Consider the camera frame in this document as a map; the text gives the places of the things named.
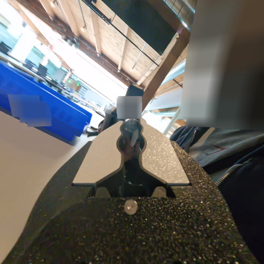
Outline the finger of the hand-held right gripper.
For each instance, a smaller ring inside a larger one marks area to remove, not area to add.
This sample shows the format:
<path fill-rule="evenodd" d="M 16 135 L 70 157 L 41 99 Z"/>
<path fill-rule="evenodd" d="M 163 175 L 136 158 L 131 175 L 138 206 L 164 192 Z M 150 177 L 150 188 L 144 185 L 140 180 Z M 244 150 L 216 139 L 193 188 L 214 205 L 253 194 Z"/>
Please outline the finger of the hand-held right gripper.
<path fill-rule="evenodd" d="M 111 104 L 106 106 L 104 112 L 105 112 L 105 118 L 103 121 L 103 131 L 117 122 L 117 110 L 115 106 Z"/>

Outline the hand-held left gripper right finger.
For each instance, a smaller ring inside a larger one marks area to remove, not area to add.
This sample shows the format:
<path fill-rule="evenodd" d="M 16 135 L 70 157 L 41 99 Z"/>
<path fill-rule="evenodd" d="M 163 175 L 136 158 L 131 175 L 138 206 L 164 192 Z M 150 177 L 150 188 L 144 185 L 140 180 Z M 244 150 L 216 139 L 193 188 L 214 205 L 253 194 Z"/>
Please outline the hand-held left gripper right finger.
<path fill-rule="evenodd" d="M 140 135 L 144 140 L 139 158 L 142 170 L 166 185 L 189 185 L 171 141 L 146 121 L 140 121 L 140 124 Z"/>

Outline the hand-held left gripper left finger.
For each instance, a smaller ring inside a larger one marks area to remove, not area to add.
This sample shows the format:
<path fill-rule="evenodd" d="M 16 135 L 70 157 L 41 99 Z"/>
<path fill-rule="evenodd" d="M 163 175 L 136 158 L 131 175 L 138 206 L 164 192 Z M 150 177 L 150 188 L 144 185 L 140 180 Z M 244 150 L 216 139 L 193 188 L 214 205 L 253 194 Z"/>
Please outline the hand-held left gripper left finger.
<path fill-rule="evenodd" d="M 124 164 L 119 140 L 123 135 L 124 121 L 107 128 L 92 141 L 80 165 L 73 185 L 98 185 L 118 173 Z"/>

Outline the steel bolt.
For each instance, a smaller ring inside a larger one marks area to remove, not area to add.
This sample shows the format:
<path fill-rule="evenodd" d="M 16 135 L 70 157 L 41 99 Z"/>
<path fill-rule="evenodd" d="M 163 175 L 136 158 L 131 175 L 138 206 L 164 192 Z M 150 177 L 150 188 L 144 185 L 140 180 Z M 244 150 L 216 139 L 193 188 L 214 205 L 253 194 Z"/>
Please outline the steel bolt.
<path fill-rule="evenodd" d="M 136 130 L 139 129 L 138 127 L 139 127 L 139 122 L 137 119 L 128 119 L 125 121 L 125 129 L 129 133 L 134 133 Z"/>

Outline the blue plastic bin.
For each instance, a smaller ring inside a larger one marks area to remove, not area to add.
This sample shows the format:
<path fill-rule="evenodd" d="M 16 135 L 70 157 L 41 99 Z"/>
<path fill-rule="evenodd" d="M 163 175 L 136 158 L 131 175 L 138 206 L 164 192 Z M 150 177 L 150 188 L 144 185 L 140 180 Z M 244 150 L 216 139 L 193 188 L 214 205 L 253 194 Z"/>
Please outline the blue plastic bin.
<path fill-rule="evenodd" d="M 2 112 L 64 142 L 84 133 L 90 112 L 7 63 L 1 62 L 0 69 Z"/>

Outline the person's right hand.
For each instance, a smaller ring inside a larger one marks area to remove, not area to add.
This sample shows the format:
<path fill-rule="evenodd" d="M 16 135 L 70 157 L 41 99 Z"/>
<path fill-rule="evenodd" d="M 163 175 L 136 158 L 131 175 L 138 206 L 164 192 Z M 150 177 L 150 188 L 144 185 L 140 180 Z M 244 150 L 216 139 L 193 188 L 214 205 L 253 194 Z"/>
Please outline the person's right hand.
<path fill-rule="evenodd" d="M 122 153 L 124 162 L 127 162 L 133 158 L 137 158 L 140 154 L 140 140 L 137 139 L 136 143 L 131 146 L 131 138 L 129 135 L 123 136 Z"/>

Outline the ceiling mounted device cluster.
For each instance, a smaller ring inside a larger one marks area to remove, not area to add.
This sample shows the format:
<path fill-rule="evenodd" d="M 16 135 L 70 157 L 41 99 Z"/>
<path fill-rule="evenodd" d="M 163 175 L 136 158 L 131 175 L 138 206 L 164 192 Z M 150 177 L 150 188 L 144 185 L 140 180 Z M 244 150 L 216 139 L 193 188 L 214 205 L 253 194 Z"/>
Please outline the ceiling mounted device cluster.
<path fill-rule="evenodd" d="M 75 47 L 76 49 L 79 48 L 79 43 L 75 38 L 69 38 L 66 35 L 62 35 L 61 39 L 65 41 L 70 47 Z"/>

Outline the person's dark zip jacket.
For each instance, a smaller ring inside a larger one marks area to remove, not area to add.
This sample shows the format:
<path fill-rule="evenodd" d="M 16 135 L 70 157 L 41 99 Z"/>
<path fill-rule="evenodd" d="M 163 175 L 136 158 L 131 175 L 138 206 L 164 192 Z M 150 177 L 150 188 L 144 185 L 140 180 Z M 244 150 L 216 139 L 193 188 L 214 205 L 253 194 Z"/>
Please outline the person's dark zip jacket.
<path fill-rule="evenodd" d="M 264 132 L 177 128 L 170 137 L 211 177 L 259 263 L 264 251 Z"/>

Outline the black wall screen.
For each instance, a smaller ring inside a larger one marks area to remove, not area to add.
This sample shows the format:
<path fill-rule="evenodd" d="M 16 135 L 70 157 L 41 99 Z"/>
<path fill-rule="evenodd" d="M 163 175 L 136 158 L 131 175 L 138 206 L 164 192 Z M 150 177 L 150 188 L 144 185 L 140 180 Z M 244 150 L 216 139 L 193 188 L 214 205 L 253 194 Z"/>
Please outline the black wall screen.
<path fill-rule="evenodd" d="M 162 55 L 176 30 L 148 1 L 103 0 L 103 2 L 159 55 Z"/>

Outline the metal air duct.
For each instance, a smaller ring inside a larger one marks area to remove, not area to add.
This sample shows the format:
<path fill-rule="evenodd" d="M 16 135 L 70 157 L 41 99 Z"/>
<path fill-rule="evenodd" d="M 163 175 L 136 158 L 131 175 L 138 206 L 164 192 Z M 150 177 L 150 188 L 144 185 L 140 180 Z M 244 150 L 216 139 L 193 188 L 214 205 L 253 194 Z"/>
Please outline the metal air duct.
<path fill-rule="evenodd" d="M 164 0 L 164 3 L 177 16 L 182 25 L 191 31 L 197 0 Z"/>

